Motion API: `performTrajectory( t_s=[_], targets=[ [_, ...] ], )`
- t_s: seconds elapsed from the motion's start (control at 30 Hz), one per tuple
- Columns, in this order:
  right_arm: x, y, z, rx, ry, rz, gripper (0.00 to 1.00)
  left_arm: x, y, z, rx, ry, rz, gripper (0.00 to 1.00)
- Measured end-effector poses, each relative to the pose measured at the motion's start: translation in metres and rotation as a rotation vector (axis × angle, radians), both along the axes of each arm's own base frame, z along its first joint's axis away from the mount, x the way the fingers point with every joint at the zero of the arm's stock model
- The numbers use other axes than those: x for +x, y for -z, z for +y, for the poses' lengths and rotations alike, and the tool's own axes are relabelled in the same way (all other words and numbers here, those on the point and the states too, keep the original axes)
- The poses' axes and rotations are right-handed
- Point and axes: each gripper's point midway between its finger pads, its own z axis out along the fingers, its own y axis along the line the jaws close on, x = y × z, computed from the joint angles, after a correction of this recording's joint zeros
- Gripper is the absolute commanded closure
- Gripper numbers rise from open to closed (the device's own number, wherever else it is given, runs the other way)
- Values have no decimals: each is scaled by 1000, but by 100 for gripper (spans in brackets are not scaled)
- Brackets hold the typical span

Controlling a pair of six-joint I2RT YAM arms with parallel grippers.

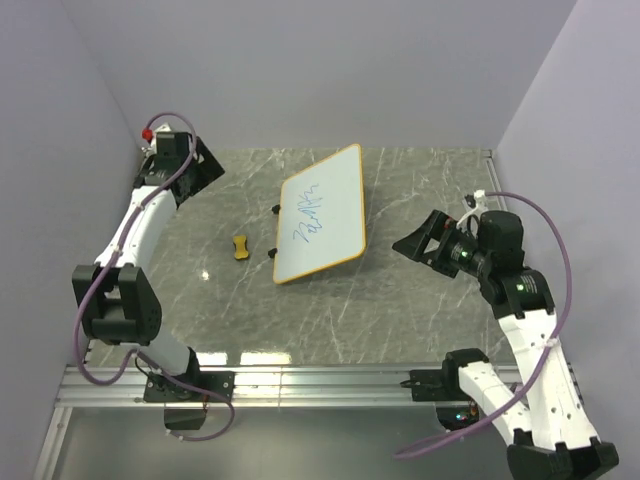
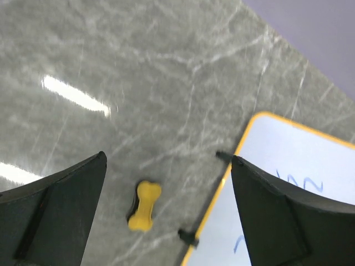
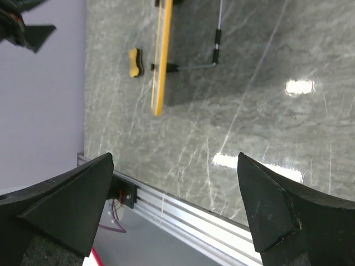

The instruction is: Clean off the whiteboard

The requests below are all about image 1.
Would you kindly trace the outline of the yellow black eraser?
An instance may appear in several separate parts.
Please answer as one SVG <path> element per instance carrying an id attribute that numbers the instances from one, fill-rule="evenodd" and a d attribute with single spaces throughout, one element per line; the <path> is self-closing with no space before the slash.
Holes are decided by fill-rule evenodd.
<path id="1" fill-rule="evenodd" d="M 237 261 L 247 260 L 250 257 L 247 236 L 235 235 L 232 242 L 234 246 L 234 259 Z"/>

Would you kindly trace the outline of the yellow framed whiteboard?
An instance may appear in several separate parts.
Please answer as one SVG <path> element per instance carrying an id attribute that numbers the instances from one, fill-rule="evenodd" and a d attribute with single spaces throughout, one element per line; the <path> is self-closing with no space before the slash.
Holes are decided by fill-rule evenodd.
<path id="1" fill-rule="evenodd" d="M 366 249 L 362 147 L 352 144 L 284 180 L 273 281 L 285 284 Z"/>

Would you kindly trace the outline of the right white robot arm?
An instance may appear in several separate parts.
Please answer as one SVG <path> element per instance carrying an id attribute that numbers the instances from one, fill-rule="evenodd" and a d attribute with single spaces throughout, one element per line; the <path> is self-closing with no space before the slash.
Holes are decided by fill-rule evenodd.
<path id="1" fill-rule="evenodd" d="M 483 419 L 462 430 L 424 439 L 396 453 L 412 459 L 489 425 L 503 438 L 515 479 L 598 479 L 619 463 L 614 444 L 589 421 L 558 338 L 561 320 L 545 277 L 524 264 L 524 228 L 509 212 L 480 215 L 476 234 L 435 210 L 392 248 L 453 278 L 475 278 L 506 336 L 523 382 L 512 392 L 478 349 L 450 352 L 441 386 L 455 400 L 469 397 Z"/>

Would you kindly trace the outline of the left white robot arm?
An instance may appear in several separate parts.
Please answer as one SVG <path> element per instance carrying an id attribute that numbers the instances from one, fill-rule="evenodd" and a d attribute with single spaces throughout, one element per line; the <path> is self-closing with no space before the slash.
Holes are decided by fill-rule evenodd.
<path id="1" fill-rule="evenodd" d="M 180 402 L 196 399 L 203 379 L 192 348 L 162 325 L 162 307 L 145 271 L 160 234 L 179 206 L 220 178 L 224 169 L 195 134 L 145 130 L 150 151 L 114 237 L 90 265 L 72 274 L 78 311 L 73 335 L 129 347 L 152 370 L 169 375 Z"/>

